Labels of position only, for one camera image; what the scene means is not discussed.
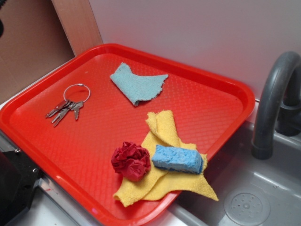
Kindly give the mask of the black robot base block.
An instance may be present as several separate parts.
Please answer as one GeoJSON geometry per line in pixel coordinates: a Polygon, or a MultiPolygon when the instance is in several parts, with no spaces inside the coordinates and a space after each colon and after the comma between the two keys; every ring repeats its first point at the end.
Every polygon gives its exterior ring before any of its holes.
{"type": "Polygon", "coordinates": [[[30,210],[40,177],[40,167],[24,152],[0,153],[0,224],[2,226],[8,226],[30,210]]]}

